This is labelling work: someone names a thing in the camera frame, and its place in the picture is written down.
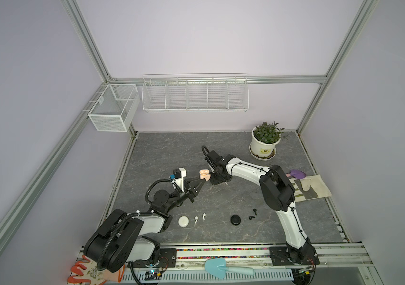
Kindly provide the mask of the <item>pink earbud charging case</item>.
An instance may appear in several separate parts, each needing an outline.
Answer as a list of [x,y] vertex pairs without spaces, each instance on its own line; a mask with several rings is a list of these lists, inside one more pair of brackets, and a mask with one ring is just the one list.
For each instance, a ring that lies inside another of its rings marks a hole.
[[209,181],[211,178],[211,173],[208,169],[201,169],[199,174],[200,174],[200,179],[203,179],[205,181]]

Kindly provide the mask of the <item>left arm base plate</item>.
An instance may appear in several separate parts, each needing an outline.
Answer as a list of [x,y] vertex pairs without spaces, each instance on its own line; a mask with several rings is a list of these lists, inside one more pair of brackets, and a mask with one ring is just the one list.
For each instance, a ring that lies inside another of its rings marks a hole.
[[177,262],[176,248],[161,248],[154,252],[149,260],[132,262],[133,268],[175,268]]

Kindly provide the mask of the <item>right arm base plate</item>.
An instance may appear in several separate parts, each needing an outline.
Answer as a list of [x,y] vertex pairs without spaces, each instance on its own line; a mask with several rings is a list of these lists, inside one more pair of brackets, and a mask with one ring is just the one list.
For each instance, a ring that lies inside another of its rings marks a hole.
[[270,258],[274,266],[317,266],[320,260],[313,247],[288,248],[287,246],[270,247]]

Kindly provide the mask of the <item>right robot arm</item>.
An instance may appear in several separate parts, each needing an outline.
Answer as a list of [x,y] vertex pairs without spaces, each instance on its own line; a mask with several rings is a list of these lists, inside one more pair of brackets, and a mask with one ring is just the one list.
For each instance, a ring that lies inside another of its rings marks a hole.
[[247,163],[233,155],[225,157],[206,146],[201,146],[204,159],[210,166],[213,185],[229,182],[234,176],[250,181],[261,188],[266,205],[276,212],[286,237],[286,258],[292,264],[309,261],[313,265],[320,263],[316,249],[299,219],[295,189],[280,166],[258,166]]

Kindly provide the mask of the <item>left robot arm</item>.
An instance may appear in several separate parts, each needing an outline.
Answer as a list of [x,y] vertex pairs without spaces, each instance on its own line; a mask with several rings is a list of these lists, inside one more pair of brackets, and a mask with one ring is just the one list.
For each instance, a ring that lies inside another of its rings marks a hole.
[[128,262],[156,266],[160,260],[160,243],[148,237],[164,232],[172,221],[169,212],[185,200],[194,202],[205,178],[159,179],[145,194],[146,212],[114,210],[86,242],[83,254],[96,263],[99,271],[118,271]]

